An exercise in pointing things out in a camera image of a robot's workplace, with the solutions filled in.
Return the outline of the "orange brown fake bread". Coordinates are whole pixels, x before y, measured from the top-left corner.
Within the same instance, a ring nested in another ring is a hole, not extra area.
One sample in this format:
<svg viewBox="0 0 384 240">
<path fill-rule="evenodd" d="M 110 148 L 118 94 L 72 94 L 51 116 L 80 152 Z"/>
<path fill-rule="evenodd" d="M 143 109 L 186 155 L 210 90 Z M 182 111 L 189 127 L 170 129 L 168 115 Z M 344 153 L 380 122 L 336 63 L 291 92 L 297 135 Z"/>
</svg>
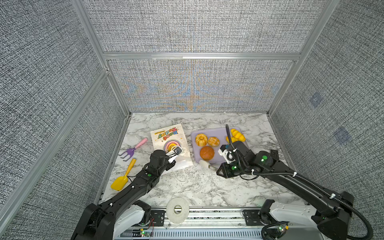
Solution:
<svg viewBox="0 0 384 240">
<path fill-rule="evenodd" d="M 204 161 L 210 161 L 214 158 L 215 150 L 210 146 L 204 146 L 200 150 L 200 157 Z"/>
</svg>

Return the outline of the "white printed paper bag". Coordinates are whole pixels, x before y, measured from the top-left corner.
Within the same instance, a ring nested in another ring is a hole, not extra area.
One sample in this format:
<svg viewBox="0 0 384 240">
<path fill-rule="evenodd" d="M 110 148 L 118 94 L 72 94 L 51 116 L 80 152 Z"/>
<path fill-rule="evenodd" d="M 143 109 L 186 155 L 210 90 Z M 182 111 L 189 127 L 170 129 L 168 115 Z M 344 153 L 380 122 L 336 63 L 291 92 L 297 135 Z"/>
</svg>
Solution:
<svg viewBox="0 0 384 240">
<path fill-rule="evenodd" d="M 166 154 L 174 153 L 176 147 L 182 149 L 175 161 L 176 164 L 170 170 L 165 170 L 164 174 L 173 173 L 179 170 L 193 166 L 190 148 L 187 142 L 185 131 L 181 124 L 176 124 L 150 132 L 154 150 L 163 150 Z"/>
</svg>

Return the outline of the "yellow bundt fake bread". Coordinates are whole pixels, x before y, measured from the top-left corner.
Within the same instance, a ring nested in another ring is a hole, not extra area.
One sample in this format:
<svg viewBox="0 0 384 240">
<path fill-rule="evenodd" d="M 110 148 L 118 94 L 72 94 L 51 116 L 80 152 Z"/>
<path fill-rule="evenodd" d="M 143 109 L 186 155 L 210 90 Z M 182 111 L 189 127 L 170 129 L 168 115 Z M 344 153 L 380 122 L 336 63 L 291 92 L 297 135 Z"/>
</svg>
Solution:
<svg viewBox="0 0 384 240">
<path fill-rule="evenodd" d="M 195 143 L 199 147 L 204 147 L 208 144 L 208 137 L 205 134 L 198 134 L 195 138 Z"/>
</svg>

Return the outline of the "pale yellow fake bun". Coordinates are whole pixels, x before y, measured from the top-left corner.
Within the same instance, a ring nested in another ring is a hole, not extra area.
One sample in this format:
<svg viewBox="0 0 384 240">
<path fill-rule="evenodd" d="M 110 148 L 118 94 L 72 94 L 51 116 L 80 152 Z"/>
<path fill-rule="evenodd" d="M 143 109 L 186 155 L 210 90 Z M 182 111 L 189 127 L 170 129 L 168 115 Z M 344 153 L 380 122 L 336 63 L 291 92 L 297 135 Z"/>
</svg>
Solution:
<svg viewBox="0 0 384 240">
<path fill-rule="evenodd" d="M 218 147 L 220 145 L 220 140 L 217 137 L 210 137 L 208 139 L 208 145 L 210 147 Z"/>
</svg>

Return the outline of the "yellow ridged fake loaf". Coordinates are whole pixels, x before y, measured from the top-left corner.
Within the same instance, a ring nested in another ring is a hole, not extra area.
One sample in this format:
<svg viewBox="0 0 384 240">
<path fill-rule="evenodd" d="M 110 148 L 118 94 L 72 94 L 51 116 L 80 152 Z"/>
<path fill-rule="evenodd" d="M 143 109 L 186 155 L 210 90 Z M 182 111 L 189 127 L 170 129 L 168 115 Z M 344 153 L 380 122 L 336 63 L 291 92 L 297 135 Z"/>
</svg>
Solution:
<svg viewBox="0 0 384 240">
<path fill-rule="evenodd" d="M 238 130 L 236 129 L 231 129 L 231 141 L 234 142 L 245 142 L 246 138 L 245 136 Z"/>
</svg>

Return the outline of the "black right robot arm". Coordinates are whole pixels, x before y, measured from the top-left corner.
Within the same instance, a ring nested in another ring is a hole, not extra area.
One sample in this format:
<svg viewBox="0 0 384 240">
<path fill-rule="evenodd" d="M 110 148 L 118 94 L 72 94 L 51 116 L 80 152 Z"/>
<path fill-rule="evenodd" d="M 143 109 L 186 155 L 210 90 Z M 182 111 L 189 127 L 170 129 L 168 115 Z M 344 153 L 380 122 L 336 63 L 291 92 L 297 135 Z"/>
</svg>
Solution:
<svg viewBox="0 0 384 240">
<path fill-rule="evenodd" d="M 348 234 L 352 216 L 357 216 L 366 226 L 367 233 L 363 240 L 374 236 L 372 225 L 353 207 L 354 196 L 348 192 L 337 193 L 309 180 L 294 171 L 278 157 L 278 151 L 260 151 L 253 153 L 243 142 L 222 145 L 215 156 L 225 161 L 217 169 L 217 175 L 223 178 L 250 175 L 254 180 L 258 177 L 275 182 L 290 190 L 307 205 L 283 205 L 274 200 L 266 200 L 259 210 L 259 218 L 263 239 L 269 239 L 268 228 L 282 227 L 295 223 L 316 228 L 331 240 L 354 240 Z"/>
</svg>

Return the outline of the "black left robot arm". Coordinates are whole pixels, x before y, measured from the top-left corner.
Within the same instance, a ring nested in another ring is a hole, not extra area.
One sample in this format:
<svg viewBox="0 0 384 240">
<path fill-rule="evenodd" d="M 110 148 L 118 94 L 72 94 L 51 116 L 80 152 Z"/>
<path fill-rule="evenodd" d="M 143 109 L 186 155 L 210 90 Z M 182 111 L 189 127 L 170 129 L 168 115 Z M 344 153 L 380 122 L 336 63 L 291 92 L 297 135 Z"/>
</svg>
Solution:
<svg viewBox="0 0 384 240">
<path fill-rule="evenodd" d="M 180 147 L 169 153 L 155 150 L 149 164 L 142 168 L 128 187 L 100 205 L 90 204 L 85 208 L 71 239 L 112 240 L 118 218 L 157 185 L 162 173 L 176 165 L 180 153 Z"/>
</svg>

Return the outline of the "purple toy garden fork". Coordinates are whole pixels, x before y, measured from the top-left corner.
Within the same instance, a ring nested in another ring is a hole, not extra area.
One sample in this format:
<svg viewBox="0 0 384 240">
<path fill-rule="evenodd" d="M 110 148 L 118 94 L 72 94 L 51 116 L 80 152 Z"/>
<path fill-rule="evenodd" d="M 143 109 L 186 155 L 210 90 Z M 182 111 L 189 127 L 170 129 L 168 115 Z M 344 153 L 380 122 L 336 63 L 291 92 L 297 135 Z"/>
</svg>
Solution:
<svg viewBox="0 0 384 240">
<path fill-rule="evenodd" d="M 135 147 L 133 147 L 131 149 L 127 149 L 123 153 L 119 154 L 120 158 L 124 159 L 124 162 L 130 160 L 133 157 L 135 150 L 138 149 L 139 147 L 141 147 L 142 145 L 144 145 L 147 141 L 148 141 L 148 139 L 144 138 Z"/>
</svg>

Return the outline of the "lilac plastic tray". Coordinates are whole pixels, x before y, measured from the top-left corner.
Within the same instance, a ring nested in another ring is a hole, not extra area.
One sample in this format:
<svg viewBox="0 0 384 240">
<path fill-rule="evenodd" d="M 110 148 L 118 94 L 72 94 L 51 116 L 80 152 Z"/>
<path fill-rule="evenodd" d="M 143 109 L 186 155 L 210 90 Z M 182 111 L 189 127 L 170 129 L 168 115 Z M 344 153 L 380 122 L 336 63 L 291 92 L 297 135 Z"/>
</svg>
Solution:
<svg viewBox="0 0 384 240">
<path fill-rule="evenodd" d="M 214 154 L 214 157 L 211 160 L 209 160 L 209 163 L 215 165 L 215 164 L 221 164 L 221 163 L 225 162 L 225 159 L 218 154 L 218 150 L 220 149 L 220 147 L 222 145 L 228 145 L 229 144 L 226 141 L 226 137 L 228 136 L 227 132 L 226 132 L 226 128 L 223 127 L 223 128 L 215 128 L 215 129 L 204 129 L 204 130 L 196 130 L 196 131 L 191 132 L 192 149 L 193 149 L 195 161 L 197 163 L 199 163 L 200 160 L 202 160 L 202 158 L 200 156 L 200 151 L 203 148 L 203 147 L 200 147 L 196 144 L 196 137 L 199 134 L 206 135 L 208 139 L 211 137 L 216 137 L 220 141 L 220 144 L 218 147 L 213 147 L 213 149 L 215 150 L 215 154 Z"/>
</svg>

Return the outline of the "white tape roll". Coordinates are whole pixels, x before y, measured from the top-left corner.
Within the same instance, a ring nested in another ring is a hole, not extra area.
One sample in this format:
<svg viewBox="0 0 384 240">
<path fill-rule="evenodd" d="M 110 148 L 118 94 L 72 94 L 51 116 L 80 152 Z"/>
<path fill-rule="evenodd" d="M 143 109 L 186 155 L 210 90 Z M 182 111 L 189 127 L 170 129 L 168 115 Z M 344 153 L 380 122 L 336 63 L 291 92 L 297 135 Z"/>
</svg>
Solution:
<svg viewBox="0 0 384 240">
<path fill-rule="evenodd" d="M 173 198 L 171 199 L 166 208 L 166 214 L 174 224 L 183 223 L 190 213 L 190 205 L 184 198 Z"/>
</svg>

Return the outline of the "black remote control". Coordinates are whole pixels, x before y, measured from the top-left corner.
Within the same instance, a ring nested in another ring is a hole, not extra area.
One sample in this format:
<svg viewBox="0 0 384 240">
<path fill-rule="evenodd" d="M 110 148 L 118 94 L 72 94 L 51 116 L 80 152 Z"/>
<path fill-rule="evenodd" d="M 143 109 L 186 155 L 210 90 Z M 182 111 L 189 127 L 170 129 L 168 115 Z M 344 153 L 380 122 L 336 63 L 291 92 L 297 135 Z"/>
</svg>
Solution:
<svg viewBox="0 0 384 240">
<path fill-rule="evenodd" d="M 280 158 L 279 158 L 279 151 L 278 150 L 271 150 L 271 156 L 273 159 L 279 161 Z"/>
</svg>

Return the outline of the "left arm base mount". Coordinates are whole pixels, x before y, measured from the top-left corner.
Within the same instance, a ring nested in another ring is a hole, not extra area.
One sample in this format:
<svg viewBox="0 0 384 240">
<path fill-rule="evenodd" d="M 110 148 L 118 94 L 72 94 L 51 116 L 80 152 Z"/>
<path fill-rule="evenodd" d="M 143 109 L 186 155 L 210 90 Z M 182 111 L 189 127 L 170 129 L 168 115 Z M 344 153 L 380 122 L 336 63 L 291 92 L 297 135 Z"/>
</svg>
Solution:
<svg viewBox="0 0 384 240">
<path fill-rule="evenodd" d="M 140 228 L 149 228 L 149 226 L 154 227 L 163 227 L 165 222 L 165 213 L 164 210 L 154 210 L 151 211 L 148 220 L 146 222 L 141 222 L 139 224 L 134 225 L 134 227 Z"/>
</svg>

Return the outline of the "aluminium front rail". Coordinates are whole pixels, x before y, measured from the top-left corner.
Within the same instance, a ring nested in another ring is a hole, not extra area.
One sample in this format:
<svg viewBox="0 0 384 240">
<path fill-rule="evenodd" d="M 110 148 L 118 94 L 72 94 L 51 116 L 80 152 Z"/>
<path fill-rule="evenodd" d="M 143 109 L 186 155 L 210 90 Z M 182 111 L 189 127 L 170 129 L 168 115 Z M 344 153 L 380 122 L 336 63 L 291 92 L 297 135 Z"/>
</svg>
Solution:
<svg viewBox="0 0 384 240">
<path fill-rule="evenodd" d="M 191 227 L 191 228 L 228 228 L 231 222 L 236 225 L 240 221 L 244 221 L 243 210 L 259 210 L 260 208 L 190 208 L 187 219 L 181 224 L 174 224 L 169 221 L 165 213 L 165 224 L 174 227 Z M 118 226 L 115 229 L 114 238 L 118 237 L 129 227 L 141 222 L 146 222 L 151 213 L 151 207 L 140 201 L 135 203 L 126 210 L 121 217 L 118 218 Z M 293 223 L 294 225 L 303 226 L 305 228 L 318 229 L 318 224 L 314 221 L 317 210 L 312 206 L 295 206 L 275 202 L 271 206 L 270 213 L 277 221 Z"/>
</svg>

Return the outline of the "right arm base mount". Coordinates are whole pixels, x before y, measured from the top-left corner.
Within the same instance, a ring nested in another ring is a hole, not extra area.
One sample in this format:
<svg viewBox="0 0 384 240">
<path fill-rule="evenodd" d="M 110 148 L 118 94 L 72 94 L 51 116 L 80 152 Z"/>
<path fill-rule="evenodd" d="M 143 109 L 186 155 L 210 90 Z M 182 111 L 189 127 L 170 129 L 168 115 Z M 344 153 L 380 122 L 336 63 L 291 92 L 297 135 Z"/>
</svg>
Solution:
<svg viewBox="0 0 384 240">
<path fill-rule="evenodd" d="M 279 240 L 288 231 L 288 222 L 275 220 L 271 213 L 271 206 L 275 200 L 266 200 L 259 210 L 243 210 L 242 214 L 247 226 L 261 226 L 263 240 Z"/>
</svg>

